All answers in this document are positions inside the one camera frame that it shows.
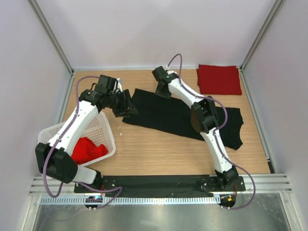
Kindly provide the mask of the black t shirt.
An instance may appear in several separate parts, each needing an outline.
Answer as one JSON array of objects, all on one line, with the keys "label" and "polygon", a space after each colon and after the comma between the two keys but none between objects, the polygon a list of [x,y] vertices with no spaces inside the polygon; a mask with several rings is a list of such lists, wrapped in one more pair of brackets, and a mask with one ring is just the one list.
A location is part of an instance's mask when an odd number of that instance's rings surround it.
[{"label": "black t shirt", "polygon": [[[122,119],[124,123],[152,128],[174,135],[203,141],[191,125],[191,110],[180,99],[164,99],[152,92],[135,89],[131,98],[138,114]],[[224,146],[238,150],[243,142],[240,138],[241,127],[244,124],[239,108],[226,108],[228,120],[220,129]]]}]

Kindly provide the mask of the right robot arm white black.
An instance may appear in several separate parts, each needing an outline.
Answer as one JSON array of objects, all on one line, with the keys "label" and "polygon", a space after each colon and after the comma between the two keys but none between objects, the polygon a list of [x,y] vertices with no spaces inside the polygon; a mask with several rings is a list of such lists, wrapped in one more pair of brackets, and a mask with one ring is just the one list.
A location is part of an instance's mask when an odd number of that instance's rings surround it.
[{"label": "right robot arm white black", "polygon": [[224,191],[232,189],[239,174],[221,140],[214,99],[204,97],[191,89],[175,71],[159,66],[152,74],[158,82],[156,95],[169,99],[175,94],[191,109],[191,125],[203,137],[213,157],[217,186]]}]

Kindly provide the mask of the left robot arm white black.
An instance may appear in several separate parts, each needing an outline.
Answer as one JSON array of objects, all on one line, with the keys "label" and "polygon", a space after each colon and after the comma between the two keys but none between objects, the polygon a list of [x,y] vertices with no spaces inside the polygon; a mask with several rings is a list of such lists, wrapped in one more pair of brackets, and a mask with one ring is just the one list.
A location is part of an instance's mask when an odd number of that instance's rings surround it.
[{"label": "left robot arm white black", "polygon": [[103,184],[101,173],[97,170],[78,165],[72,158],[73,150],[87,125],[105,108],[110,108],[115,117],[129,117],[137,114],[132,104],[129,90],[122,88],[120,79],[100,75],[98,82],[90,90],[76,96],[76,107],[56,135],[47,143],[38,143],[35,155],[39,172],[49,196],[52,194],[47,177],[58,180],[61,185],[71,182],[99,192]]}]

